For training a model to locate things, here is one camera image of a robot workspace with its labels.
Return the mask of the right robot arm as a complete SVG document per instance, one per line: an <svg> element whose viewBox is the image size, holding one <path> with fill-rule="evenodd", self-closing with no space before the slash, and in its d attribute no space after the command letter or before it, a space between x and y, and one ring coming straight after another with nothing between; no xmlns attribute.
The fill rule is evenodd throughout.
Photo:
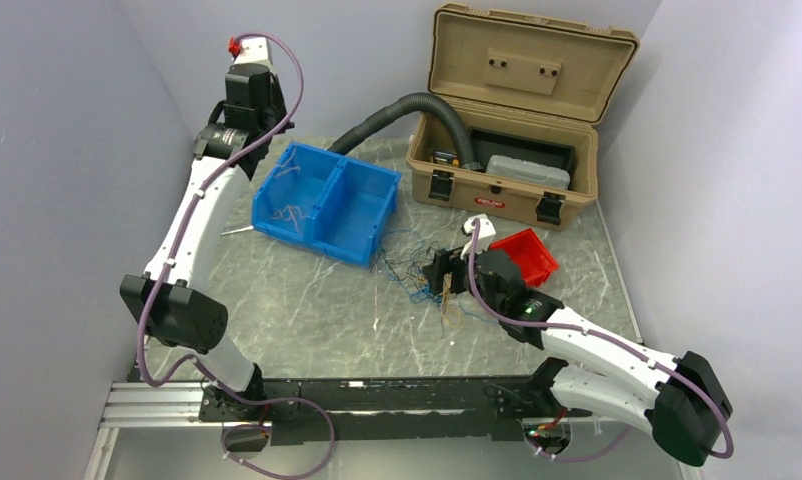
<svg viewBox="0 0 802 480"><path fill-rule="evenodd" d="M440 249L423 274L432 294L470 293L510 337L547 352L528 383L537 413L566 408L613 418L694 467L732 455L733 407L702 355L655 351L592 323L529 287L503 250Z"/></svg>

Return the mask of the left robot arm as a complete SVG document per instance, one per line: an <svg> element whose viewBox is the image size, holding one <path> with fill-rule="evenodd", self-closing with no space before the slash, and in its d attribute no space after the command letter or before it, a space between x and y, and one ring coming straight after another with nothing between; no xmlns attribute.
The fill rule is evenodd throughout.
<svg viewBox="0 0 802 480"><path fill-rule="evenodd" d="M280 81L267 61L235 63L225 75L225 97L213 108L192 149L190 178L171 226L140 275L126 275L119 294L136 320L136 363L142 379L158 385L145 362L145 341L181 353L227 391L225 407L241 420L256 417L265 394L260 368L227 333L228 311L207 290L213 255L236 200L268 152L271 138L290 128Z"/></svg>

